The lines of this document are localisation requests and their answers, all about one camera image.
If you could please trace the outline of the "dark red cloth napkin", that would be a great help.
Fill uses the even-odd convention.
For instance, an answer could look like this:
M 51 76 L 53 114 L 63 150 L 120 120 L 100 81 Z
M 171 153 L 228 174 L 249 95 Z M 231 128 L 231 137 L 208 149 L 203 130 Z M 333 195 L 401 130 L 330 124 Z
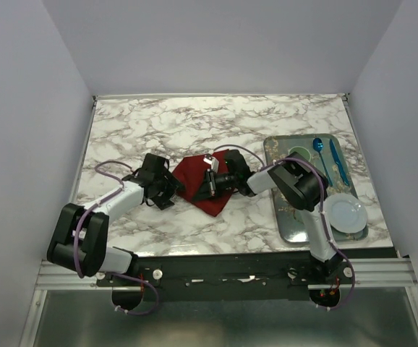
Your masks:
M 210 166 L 204 161 L 204 155 L 189 156 L 183 158 L 172 174 L 184 185 L 185 190 L 177 194 L 199 208 L 203 212 L 216 217 L 226 206 L 234 189 L 223 190 L 220 197 L 211 198 L 208 200 L 193 201 L 192 198 L 196 195 L 204 179 L 204 172 Z

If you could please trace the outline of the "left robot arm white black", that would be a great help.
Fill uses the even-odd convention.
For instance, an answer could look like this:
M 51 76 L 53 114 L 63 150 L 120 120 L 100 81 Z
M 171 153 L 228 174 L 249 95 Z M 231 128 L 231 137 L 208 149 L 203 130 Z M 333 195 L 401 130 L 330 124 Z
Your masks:
M 108 247 L 109 226 L 130 210 L 145 203 L 165 210 L 174 205 L 173 196 L 184 185 L 170 172 L 169 160 L 148 153 L 142 165 L 107 160 L 95 172 L 115 180 L 118 186 L 86 205 L 69 203 L 61 209 L 46 258 L 75 271 L 80 278 L 113 273 L 123 286 L 137 280 L 134 254 Z

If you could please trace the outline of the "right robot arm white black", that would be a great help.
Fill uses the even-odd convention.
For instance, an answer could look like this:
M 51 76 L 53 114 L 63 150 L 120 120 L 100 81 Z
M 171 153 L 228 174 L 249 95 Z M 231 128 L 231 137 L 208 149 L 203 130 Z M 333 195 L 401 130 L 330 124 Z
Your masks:
M 205 170 L 193 202 L 214 200 L 232 189 L 247 197 L 278 189 L 301 215 L 310 245 L 310 275 L 318 283 L 327 283 L 335 277 L 344 256 L 336 245 L 324 209 L 328 180 L 316 167 L 296 152 L 257 172 L 250 170 L 238 150 L 223 154 L 226 173 L 217 172 L 218 164 L 213 156 L 205 156 L 204 161 L 210 168 Z

